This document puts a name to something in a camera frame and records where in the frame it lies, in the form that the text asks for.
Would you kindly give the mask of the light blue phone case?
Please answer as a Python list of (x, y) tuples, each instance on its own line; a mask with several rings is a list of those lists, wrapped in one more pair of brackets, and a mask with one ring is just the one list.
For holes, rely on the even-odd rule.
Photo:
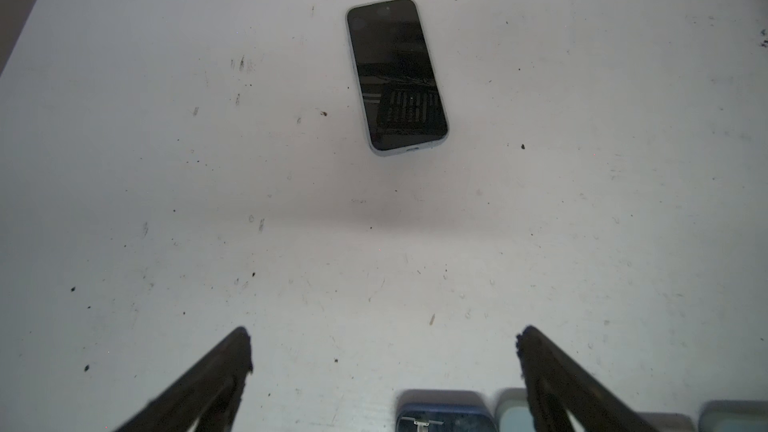
[(534, 422), (529, 410), (524, 388), (508, 388), (500, 392), (494, 413), (499, 432), (534, 432)]

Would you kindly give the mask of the black phone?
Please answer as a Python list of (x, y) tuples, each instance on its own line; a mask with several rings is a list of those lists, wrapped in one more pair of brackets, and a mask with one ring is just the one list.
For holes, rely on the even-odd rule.
[(397, 403), (396, 432), (494, 432), (496, 421), (476, 392), (410, 389)]
[(366, 131), (386, 156), (443, 143), (449, 122), (413, 0), (357, 5), (346, 13)]

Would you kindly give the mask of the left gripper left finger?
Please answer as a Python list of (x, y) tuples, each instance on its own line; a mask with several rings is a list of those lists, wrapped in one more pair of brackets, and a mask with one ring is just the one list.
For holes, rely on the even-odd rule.
[(119, 429), (230, 431), (252, 372), (251, 338), (239, 326)]

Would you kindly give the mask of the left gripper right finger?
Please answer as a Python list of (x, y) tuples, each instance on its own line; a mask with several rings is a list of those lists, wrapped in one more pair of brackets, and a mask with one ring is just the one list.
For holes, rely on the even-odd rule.
[(538, 328), (517, 336), (517, 356), (537, 431), (652, 431), (654, 427), (594, 379)]

